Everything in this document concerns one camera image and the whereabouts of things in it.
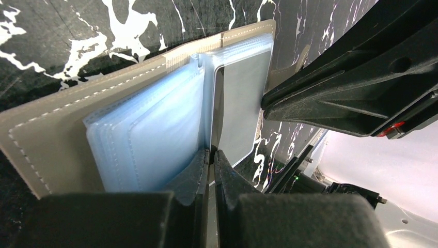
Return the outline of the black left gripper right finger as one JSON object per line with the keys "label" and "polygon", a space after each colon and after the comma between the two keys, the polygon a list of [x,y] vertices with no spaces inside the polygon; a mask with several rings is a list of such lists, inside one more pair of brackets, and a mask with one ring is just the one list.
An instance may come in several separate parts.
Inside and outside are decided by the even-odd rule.
{"label": "black left gripper right finger", "polygon": [[345,194],[263,194],[214,157],[220,247],[389,247],[370,204]]}

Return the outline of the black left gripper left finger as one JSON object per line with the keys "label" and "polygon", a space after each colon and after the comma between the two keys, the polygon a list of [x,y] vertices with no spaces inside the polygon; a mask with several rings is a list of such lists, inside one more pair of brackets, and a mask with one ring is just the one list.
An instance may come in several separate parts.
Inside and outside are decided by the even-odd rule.
{"label": "black left gripper left finger", "polygon": [[164,190],[39,200],[14,247],[205,247],[209,151]]}

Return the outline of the thin grey credit card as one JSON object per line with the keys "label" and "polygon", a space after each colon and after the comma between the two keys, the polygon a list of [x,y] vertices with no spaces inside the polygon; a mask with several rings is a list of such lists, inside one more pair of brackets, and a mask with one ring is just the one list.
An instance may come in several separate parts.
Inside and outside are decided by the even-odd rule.
{"label": "thin grey credit card", "polygon": [[211,145],[236,166],[252,149],[271,51],[223,58],[215,63]]}

